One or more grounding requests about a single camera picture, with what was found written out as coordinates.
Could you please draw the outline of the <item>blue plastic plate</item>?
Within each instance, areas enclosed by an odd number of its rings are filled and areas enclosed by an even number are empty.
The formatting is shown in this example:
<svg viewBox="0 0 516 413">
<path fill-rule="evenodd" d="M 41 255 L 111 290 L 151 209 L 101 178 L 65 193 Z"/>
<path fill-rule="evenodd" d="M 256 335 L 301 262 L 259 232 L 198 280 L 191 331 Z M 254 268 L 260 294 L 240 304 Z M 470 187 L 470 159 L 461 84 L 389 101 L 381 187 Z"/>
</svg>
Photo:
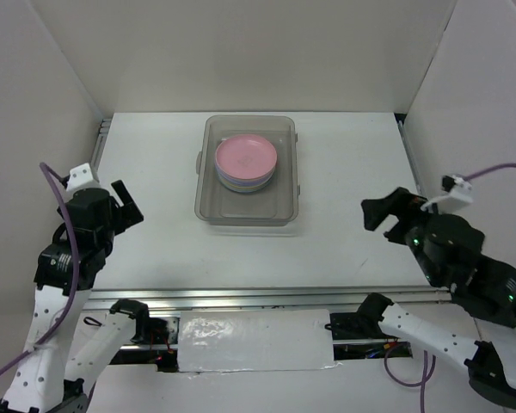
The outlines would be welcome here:
<svg viewBox="0 0 516 413">
<path fill-rule="evenodd" d="M 267 187 L 269 184 L 266 182 L 266 183 L 263 183 L 262 185 L 258 185 L 258 186 L 254 186 L 254 187 L 238 187 L 238 186 L 233 186 L 233 185 L 228 185 L 228 184 L 222 184 L 222 186 L 232 192 L 235 192 L 235 193 L 239 193 L 239 194 L 251 194 L 251 193 L 255 193 L 255 192 L 258 192 L 262 189 L 264 189 L 265 187 Z"/>
</svg>

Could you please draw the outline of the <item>purple plate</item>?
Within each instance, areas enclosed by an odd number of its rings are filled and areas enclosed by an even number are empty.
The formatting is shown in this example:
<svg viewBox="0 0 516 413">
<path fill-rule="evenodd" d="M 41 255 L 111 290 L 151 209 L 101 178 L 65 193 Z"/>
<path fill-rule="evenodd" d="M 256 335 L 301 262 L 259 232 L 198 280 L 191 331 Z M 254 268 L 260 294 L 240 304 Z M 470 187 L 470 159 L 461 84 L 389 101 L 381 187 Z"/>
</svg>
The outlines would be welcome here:
<svg viewBox="0 0 516 413">
<path fill-rule="evenodd" d="M 224 183 L 224 184 L 238 186 L 238 187 L 254 187 L 254 186 L 262 185 L 263 183 L 266 183 L 266 182 L 269 183 L 272 180 L 274 173 L 276 171 L 276 169 L 273 168 L 268 173 L 266 173 L 264 176 L 260 176 L 260 177 L 254 178 L 254 179 L 242 179 L 242 178 L 235 178 L 234 176 L 231 176 L 231 175 L 225 173 L 218 166 L 215 168 L 215 170 L 216 170 L 217 178 L 221 184 Z"/>
</svg>

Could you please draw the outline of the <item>pink plastic plate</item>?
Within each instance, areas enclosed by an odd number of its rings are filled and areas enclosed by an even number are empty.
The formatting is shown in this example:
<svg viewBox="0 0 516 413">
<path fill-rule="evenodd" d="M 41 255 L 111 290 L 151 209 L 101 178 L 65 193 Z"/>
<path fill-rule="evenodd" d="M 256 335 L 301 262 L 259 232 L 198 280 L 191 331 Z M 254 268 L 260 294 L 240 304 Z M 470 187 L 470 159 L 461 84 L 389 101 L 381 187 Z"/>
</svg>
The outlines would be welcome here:
<svg viewBox="0 0 516 413">
<path fill-rule="evenodd" d="M 278 153 L 274 145 L 255 134 L 239 134 L 223 140 L 215 151 L 215 164 L 237 180 L 254 180 L 275 169 Z"/>
</svg>

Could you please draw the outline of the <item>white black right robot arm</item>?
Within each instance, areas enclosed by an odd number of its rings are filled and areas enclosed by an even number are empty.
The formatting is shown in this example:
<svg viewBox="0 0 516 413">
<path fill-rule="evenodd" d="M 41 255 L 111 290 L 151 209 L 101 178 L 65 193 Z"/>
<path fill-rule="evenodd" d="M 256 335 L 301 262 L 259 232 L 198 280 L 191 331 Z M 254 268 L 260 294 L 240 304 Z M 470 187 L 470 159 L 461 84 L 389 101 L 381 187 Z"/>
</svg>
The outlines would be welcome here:
<svg viewBox="0 0 516 413">
<path fill-rule="evenodd" d="M 359 306 L 359 331 L 412 342 L 465 373 L 482 398 L 516 410 L 516 268 L 485 256 L 484 233 L 466 219 L 430 211 L 426 198 L 406 188 L 363 200 L 360 206 L 368 231 L 389 216 L 396 218 L 384 237 L 408 247 L 429 285 L 446 289 L 452 304 L 483 322 L 489 339 L 444 330 L 380 293 L 369 294 Z"/>
</svg>

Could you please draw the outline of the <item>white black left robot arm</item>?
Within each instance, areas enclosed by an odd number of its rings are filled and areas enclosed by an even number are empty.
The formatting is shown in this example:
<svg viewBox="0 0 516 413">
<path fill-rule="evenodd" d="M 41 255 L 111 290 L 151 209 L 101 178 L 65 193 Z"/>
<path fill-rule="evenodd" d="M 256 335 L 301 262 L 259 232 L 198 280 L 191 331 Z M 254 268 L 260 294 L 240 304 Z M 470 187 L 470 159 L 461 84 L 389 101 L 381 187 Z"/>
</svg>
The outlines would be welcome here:
<svg viewBox="0 0 516 413">
<path fill-rule="evenodd" d="M 39 255 L 32 323 L 0 412 L 85 412 L 95 383 L 123 344 L 152 333 L 146 304 L 116 301 L 105 323 L 71 355 L 78 320 L 114 238 L 144 219 L 123 181 L 78 189 L 58 209 L 63 224 Z"/>
</svg>

